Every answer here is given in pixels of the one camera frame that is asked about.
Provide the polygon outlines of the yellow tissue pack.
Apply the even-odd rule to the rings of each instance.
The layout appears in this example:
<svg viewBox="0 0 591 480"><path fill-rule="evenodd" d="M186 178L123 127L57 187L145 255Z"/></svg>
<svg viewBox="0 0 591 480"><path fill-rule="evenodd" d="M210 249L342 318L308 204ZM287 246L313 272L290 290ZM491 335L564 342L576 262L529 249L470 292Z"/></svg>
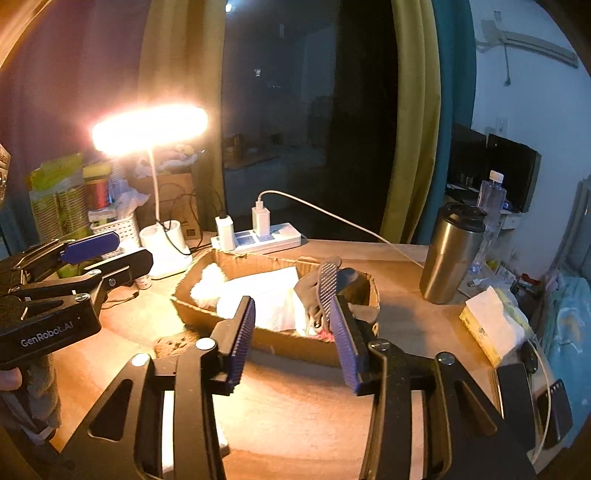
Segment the yellow tissue pack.
<svg viewBox="0 0 591 480"><path fill-rule="evenodd" d="M468 299L459 316L494 368L502 365L526 338L510 306L508 299L489 286Z"/></svg>

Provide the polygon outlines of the white cloth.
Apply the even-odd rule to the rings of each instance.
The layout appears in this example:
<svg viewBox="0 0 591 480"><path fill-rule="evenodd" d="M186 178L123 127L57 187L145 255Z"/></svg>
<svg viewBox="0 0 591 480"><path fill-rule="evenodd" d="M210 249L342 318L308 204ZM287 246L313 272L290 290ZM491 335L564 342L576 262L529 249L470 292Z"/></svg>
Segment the white cloth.
<svg viewBox="0 0 591 480"><path fill-rule="evenodd" d="M201 271L200 280L190 289L189 296L197 307L214 309L221 298L228 277L216 263L207 265Z"/></svg>

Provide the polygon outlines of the red thread spool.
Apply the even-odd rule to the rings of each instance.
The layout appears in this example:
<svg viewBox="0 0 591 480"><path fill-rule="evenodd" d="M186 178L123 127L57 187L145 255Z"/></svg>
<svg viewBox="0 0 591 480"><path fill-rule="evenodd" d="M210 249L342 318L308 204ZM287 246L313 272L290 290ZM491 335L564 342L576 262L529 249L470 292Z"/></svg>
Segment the red thread spool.
<svg viewBox="0 0 591 480"><path fill-rule="evenodd" d="M101 210L109 206L109 185L106 178L86 179L84 188L89 210Z"/></svg>

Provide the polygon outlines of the black smartphone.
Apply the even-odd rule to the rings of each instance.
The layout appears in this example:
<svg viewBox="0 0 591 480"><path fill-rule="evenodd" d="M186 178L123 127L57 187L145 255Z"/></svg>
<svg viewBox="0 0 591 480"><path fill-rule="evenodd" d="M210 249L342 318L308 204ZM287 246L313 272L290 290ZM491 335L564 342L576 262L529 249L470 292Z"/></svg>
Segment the black smartphone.
<svg viewBox="0 0 591 480"><path fill-rule="evenodd" d="M496 369L501 414L526 452L536 446L536 421L528 374L522 363Z"/></svg>

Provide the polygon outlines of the white power strip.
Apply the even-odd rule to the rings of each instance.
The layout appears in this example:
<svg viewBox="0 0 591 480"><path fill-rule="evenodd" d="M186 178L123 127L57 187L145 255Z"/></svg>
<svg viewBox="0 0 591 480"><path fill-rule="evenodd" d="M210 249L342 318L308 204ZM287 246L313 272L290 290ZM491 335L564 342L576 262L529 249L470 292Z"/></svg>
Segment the white power strip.
<svg viewBox="0 0 591 480"><path fill-rule="evenodd" d="M290 223L270 226L270 234L259 237L253 230L235 233L235 249L228 253L235 255L256 253L267 254L301 246L303 235Z"/></svg>

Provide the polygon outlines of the clear water bottle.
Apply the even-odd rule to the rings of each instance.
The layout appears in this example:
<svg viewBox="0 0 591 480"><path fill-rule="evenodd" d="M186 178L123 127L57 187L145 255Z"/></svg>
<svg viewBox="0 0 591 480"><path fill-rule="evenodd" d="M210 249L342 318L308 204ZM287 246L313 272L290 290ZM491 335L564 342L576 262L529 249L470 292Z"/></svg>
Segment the clear water bottle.
<svg viewBox="0 0 591 480"><path fill-rule="evenodd" d="M485 232L478 252L470 267L470 272L478 274L486 262L486 256L496 241L501 222L501 213L506 200L507 191L503 187L504 175L491 170L489 179L481 184L477 207L486 213L484 219Z"/></svg>

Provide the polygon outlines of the brown sponge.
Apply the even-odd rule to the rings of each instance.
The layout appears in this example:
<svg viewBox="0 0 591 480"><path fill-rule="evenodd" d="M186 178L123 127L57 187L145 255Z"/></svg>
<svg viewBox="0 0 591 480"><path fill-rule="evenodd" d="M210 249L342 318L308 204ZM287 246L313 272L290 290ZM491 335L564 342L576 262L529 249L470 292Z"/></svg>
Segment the brown sponge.
<svg viewBox="0 0 591 480"><path fill-rule="evenodd" d="M187 332L180 332L171 336L161 337L153 344L153 351L156 359L177 356L188 347L194 345L194 335Z"/></svg>

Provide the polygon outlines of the black speaker monitor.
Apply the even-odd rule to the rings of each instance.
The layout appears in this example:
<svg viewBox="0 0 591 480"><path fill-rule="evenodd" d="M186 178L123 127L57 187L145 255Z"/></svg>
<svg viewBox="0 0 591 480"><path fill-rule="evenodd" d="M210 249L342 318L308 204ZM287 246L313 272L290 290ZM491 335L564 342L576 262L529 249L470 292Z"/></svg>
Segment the black speaker monitor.
<svg viewBox="0 0 591 480"><path fill-rule="evenodd" d="M511 210L527 213L538 179L541 155L529 146L490 134L487 141L490 167L504 175L506 200Z"/></svg>

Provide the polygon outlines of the grey headboard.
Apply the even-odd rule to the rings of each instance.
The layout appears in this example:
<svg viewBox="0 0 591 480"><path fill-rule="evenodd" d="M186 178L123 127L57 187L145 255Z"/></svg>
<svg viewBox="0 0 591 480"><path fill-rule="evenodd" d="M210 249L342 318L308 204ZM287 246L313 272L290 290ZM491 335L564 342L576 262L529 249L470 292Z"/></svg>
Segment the grey headboard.
<svg viewBox="0 0 591 480"><path fill-rule="evenodd" d="M569 275L590 281L590 177L577 186L558 265Z"/></svg>

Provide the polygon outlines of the steel travel mug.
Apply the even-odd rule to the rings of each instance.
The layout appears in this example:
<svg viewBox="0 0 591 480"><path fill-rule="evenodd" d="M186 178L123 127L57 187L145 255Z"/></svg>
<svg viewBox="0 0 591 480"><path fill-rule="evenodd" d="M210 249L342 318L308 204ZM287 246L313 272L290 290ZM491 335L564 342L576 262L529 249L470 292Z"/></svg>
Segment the steel travel mug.
<svg viewBox="0 0 591 480"><path fill-rule="evenodd" d="M420 280L425 300L450 302L479 250L487 214L478 207L449 202L440 208Z"/></svg>

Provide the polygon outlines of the pink plush toy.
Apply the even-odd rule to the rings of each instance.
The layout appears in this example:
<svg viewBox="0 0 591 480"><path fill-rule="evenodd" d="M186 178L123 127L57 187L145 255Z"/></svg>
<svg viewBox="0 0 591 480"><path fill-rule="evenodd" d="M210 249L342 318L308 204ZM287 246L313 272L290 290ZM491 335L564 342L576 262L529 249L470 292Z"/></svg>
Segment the pink plush toy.
<svg viewBox="0 0 591 480"><path fill-rule="evenodd" d="M332 332L330 330L325 330L322 327L315 328L315 326L311 326L308 328L308 337L322 342L334 341L334 335Z"/></svg>

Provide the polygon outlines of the white desk lamp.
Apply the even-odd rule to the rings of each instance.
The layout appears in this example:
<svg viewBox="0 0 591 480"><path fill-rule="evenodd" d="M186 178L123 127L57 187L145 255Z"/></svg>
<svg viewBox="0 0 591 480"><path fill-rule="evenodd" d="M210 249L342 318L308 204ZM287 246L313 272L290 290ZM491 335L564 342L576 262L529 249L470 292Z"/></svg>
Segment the white desk lamp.
<svg viewBox="0 0 591 480"><path fill-rule="evenodd" d="M175 244L182 237L180 224L164 222L160 214L160 195L154 150L157 147L188 142L206 131L204 109L187 102L147 105L114 113L91 127L94 148L110 158L134 153L147 155L153 187L155 223L140 231L140 243L153 257L149 276L164 279L186 270L191 254L186 246Z"/></svg>

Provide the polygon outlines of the green snack bag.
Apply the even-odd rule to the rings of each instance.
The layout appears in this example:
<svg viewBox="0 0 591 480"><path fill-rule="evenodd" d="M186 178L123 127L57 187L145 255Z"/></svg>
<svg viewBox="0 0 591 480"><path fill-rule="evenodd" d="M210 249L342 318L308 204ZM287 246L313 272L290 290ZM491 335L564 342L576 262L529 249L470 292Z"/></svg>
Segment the green snack bag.
<svg viewBox="0 0 591 480"><path fill-rule="evenodd" d="M83 155L43 162L27 177L30 206L40 240L82 239L90 234Z"/></svg>

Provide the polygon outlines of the white plastic basket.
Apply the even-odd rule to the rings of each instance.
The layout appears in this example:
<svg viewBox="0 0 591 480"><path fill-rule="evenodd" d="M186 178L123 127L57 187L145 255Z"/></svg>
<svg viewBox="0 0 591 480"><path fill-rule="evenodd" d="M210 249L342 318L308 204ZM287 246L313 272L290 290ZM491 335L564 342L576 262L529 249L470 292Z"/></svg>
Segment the white plastic basket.
<svg viewBox="0 0 591 480"><path fill-rule="evenodd" d="M94 234L114 232L119 237L119 246L115 250L104 254L102 256L103 260L133 252L141 247L139 229L134 213L121 220L115 220L102 225L92 223L90 229Z"/></svg>

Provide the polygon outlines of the small white charger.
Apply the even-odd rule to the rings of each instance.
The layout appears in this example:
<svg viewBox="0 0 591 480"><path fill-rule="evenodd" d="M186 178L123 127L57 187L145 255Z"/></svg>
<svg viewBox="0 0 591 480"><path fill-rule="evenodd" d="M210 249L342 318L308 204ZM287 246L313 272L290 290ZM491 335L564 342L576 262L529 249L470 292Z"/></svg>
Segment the small white charger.
<svg viewBox="0 0 591 480"><path fill-rule="evenodd" d="M217 249L230 252L235 250L235 226L228 214L221 214L215 218L217 227Z"/></svg>

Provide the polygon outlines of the grey striped sock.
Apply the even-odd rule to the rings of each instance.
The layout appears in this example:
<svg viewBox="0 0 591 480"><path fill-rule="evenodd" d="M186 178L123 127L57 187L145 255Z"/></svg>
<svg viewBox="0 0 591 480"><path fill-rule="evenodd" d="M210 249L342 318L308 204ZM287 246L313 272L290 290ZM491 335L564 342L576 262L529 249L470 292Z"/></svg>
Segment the grey striped sock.
<svg viewBox="0 0 591 480"><path fill-rule="evenodd" d="M329 307L332 297L358 279L359 273L355 269L342 268L341 258L334 256L298 280L294 293L308 315L305 334L312 336L331 332Z"/></svg>

